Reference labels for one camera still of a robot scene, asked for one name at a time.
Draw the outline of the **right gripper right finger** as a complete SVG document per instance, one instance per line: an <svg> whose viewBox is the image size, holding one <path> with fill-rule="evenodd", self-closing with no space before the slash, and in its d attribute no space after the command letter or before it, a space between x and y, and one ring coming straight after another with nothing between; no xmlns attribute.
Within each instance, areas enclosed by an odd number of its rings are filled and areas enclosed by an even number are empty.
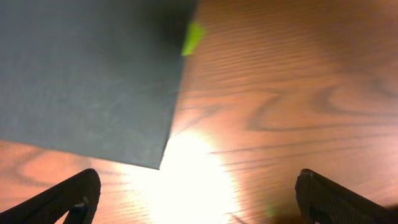
<svg viewBox="0 0 398 224"><path fill-rule="evenodd" d="M397 210L378 205L310 169L300 171L295 192L306 223L397 223Z"/></svg>

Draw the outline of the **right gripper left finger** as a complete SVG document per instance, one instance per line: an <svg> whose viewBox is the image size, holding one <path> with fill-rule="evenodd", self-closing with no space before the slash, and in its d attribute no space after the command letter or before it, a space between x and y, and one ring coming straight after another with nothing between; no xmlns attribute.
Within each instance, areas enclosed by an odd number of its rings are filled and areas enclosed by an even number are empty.
<svg viewBox="0 0 398 224"><path fill-rule="evenodd" d="M100 199L97 171L85 169L42 193L1 212L1 223L53 224L63 215L64 223L91 224Z"/></svg>

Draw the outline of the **dark green box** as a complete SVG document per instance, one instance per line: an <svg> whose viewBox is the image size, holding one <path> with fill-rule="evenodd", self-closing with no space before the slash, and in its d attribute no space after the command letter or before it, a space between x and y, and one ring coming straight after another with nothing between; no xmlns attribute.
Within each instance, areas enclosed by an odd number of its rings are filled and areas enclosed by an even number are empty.
<svg viewBox="0 0 398 224"><path fill-rule="evenodd" d="M1 138L158 169L196 6L1 0Z"/></svg>

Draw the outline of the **green Haribo gummy bag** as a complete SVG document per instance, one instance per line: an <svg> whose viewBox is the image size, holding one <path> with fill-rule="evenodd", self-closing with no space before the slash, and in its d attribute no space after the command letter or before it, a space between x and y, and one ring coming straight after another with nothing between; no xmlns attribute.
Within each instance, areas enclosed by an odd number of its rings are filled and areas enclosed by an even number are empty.
<svg viewBox="0 0 398 224"><path fill-rule="evenodd" d="M204 27L197 21L193 21L188 25L185 40L182 47L181 56L188 56L194 53L198 44L205 35Z"/></svg>

